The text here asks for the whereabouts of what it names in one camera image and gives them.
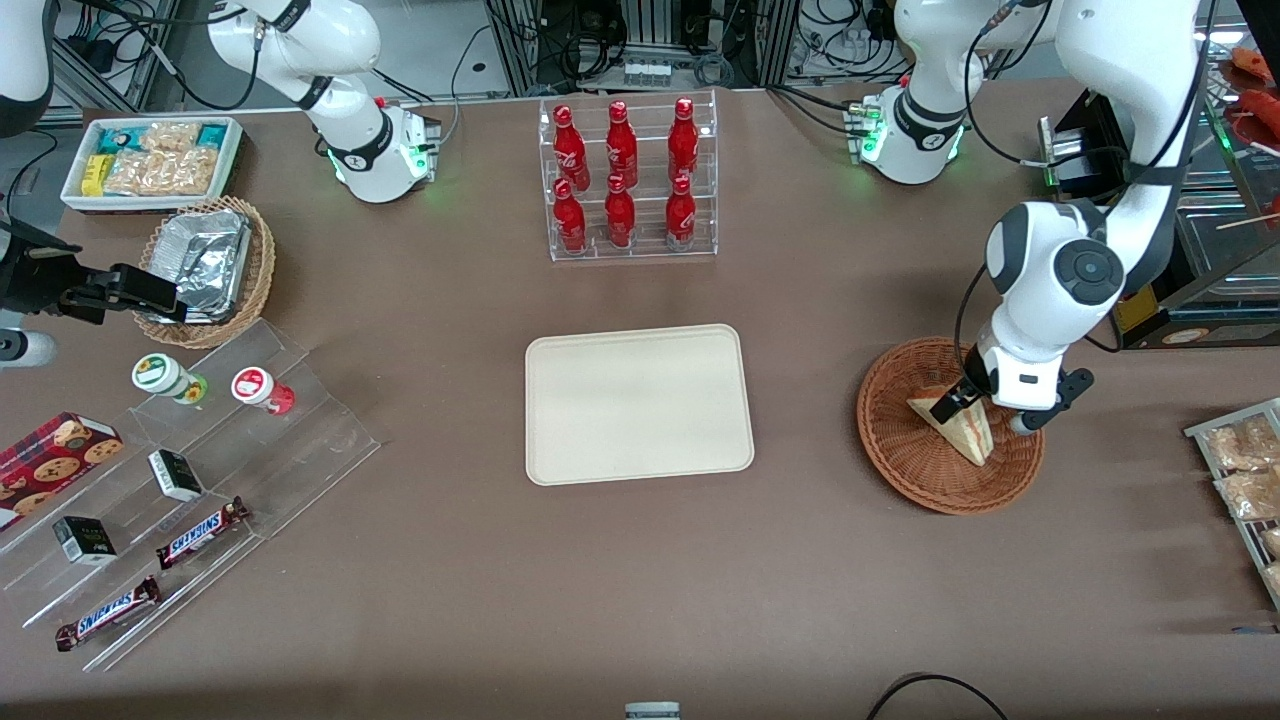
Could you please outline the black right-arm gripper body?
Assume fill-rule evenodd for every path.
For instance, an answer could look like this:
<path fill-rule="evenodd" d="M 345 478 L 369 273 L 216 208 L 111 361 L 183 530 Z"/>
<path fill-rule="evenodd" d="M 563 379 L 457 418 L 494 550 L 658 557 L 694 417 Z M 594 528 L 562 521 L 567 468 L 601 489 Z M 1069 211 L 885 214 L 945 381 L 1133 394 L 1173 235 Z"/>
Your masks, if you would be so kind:
<path fill-rule="evenodd" d="M 23 315 L 69 316 L 101 325 L 115 310 L 106 291 L 97 284 L 99 270 L 81 265 L 79 245 L 19 220 L 4 220 L 3 309 Z"/>

